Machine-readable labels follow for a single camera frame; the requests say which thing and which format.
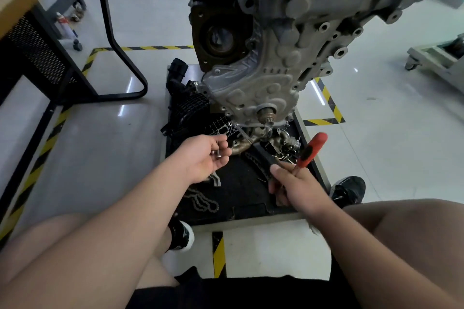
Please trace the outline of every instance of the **leg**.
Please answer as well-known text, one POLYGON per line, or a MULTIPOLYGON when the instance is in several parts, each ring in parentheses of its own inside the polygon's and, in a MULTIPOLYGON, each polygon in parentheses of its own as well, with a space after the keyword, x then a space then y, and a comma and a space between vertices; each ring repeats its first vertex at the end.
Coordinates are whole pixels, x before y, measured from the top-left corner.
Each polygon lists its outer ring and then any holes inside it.
MULTIPOLYGON (((0 253, 0 286, 8 283, 22 269, 61 238, 84 224, 88 215, 67 214, 45 220, 12 239, 0 253)), ((148 261, 136 288, 177 286, 178 282, 163 267, 159 258, 171 244, 171 231, 166 228, 161 241, 148 261)))
POLYGON ((417 271, 464 299, 464 205, 441 200, 386 201, 344 210, 417 271))

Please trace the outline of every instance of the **metal engine cover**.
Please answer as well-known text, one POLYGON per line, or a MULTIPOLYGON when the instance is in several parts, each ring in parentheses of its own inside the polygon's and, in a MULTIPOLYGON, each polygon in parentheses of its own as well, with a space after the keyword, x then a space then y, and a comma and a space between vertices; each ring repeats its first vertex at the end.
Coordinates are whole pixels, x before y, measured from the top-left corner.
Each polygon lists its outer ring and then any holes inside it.
MULTIPOLYGON (((198 89, 217 104, 212 107, 241 126, 263 126, 257 114, 263 108, 272 108, 274 124, 282 125, 296 106, 299 91, 311 79, 333 72, 330 57, 342 58, 370 19, 379 16, 388 24, 396 22, 416 1, 420 0, 234 0, 235 8, 238 4, 241 12, 253 16, 252 35, 234 45, 243 54, 235 58, 239 60, 228 63, 218 58, 209 63, 211 70, 198 89)), ((192 8, 199 4, 191 3, 192 8)), ((214 3, 209 0, 201 7, 217 7, 214 3)))

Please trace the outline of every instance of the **person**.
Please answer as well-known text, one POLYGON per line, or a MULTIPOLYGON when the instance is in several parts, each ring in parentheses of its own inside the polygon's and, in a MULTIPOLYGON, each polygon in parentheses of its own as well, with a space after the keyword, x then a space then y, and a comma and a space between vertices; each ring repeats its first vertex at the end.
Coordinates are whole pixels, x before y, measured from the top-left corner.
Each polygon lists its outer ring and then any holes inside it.
MULTIPOLYGON (((189 138, 102 213, 52 218, 13 239, 0 254, 0 308, 462 307, 463 205, 389 201, 341 209, 307 169, 291 175, 291 164, 271 166, 287 192, 275 184, 270 192, 324 236, 333 254, 329 281, 201 279, 195 268, 172 277, 159 257, 188 249, 193 239, 191 228, 172 218, 177 204, 230 154, 226 136, 189 138), (210 153, 218 149, 217 160, 210 153)), ((345 182, 336 194, 355 193, 353 180, 345 182)))

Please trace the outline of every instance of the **sneaker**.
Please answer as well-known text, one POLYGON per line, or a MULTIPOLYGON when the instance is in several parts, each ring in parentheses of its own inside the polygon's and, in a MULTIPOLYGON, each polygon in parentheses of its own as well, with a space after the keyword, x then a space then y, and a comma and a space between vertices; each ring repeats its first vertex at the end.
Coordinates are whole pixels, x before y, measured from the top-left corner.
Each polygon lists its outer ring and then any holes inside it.
POLYGON ((179 253, 188 251, 194 244, 195 240, 194 230, 192 230, 192 227, 176 218, 172 218, 167 226, 171 230, 172 236, 169 249, 172 251, 178 251, 179 253))
POLYGON ((337 181, 330 189, 329 197, 340 208, 360 204, 366 193, 366 183, 361 177, 349 176, 337 181))

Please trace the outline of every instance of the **hand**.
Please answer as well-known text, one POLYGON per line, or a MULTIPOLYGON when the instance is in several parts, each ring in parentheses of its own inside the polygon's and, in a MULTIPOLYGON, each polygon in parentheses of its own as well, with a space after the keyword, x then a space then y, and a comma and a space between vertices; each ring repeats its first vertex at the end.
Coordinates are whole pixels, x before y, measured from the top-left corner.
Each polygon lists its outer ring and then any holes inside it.
POLYGON ((293 176, 290 173, 293 164, 288 162, 280 164, 281 167, 271 165, 270 172, 280 184, 285 186, 287 193, 284 193, 275 179, 269 182, 269 193, 275 194, 278 204, 292 205, 312 222, 319 213, 336 206, 308 169, 301 169, 296 176, 293 176))
POLYGON ((229 162, 232 149, 227 147, 227 136, 195 136, 186 139, 170 156, 176 159, 176 167, 185 168, 189 184, 200 183, 214 171, 229 162), (210 155, 212 150, 220 150, 222 158, 210 155))

